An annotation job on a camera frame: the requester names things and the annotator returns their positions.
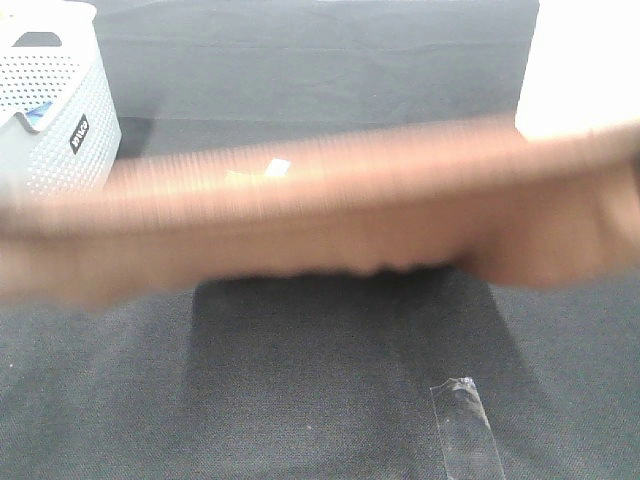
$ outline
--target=white object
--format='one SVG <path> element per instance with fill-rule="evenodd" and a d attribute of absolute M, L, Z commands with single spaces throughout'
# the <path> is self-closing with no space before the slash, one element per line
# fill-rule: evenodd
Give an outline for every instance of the white object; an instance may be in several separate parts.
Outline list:
<path fill-rule="evenodd" d="M 291 166 L 291 162 L 289 160 L 284 160 L 282 158 L 274 158 L 269 162 L 267 169 L 264 174 L 267 177 L 284 177 Z"/>
<path fill-rule="evenodd" d="M 527 138 L 640 121 L 640 1 L 540 0 L 516 127 Z"/>
<path fill-rule="evenodd" d="M 93 28 L 94 6 L 0 0 L 0 196 L 101 187 L 121 132 Z M 25 34 L 58 46 L 14 46 Z M 52 102 L 37 123 L 27 112 Z"/>

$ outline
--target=black label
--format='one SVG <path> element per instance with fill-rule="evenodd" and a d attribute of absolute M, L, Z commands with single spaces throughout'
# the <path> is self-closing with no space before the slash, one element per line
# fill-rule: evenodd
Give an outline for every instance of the black label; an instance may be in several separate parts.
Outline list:
<path fill-rule="evenodd" d="M 87 133 L 89 132 L 89 121 L 87 120 L 86 115 L 82 115 L 82 118 L 78 122 L 78 126 L 71 135 L 71 139 L 69 140 L 69 145 L 71 145 L 71 150 L 73 150 L 73 154 L 77 154 L 78 150 L 82 146 L 82 142 L 87 138 Z"/>

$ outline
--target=gray cloth surface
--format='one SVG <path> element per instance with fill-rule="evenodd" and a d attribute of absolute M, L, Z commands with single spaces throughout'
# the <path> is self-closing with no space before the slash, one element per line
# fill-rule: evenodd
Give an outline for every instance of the gray cloth surface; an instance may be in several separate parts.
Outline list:
<path fill-rule="evenodd" d="M 121 161 L 515 109 L 533 1 L 94 0 Z M 640 276 L 212 282 L 0 312 L 0 478 L 445 479 L 472 376 L 509 479 L 637 479 Z"/>

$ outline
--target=perforated basket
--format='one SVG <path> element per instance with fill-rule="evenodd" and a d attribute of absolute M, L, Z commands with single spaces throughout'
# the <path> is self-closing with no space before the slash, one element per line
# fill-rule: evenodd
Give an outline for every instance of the perforated basket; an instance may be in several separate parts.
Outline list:
<path fill-rule="evenodd" d="M 93 28 L 95 7 L 16 0 L 0 8 L 0 196 L 101 187 L 121 132 Z M 59 42 L 22 46 L 34 32 Z M 34 122 L 34 109 L 44 105 Z"/>

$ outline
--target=transparent tape strip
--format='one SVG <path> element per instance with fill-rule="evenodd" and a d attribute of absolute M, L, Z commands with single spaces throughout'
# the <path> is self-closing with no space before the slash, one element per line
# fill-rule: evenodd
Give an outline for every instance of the transparent tape strip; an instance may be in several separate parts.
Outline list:
<path fill-rule="evenodd" d="M 431 387 L 448 480 L 505 480 L 489 420 L 471 378 Z"/>

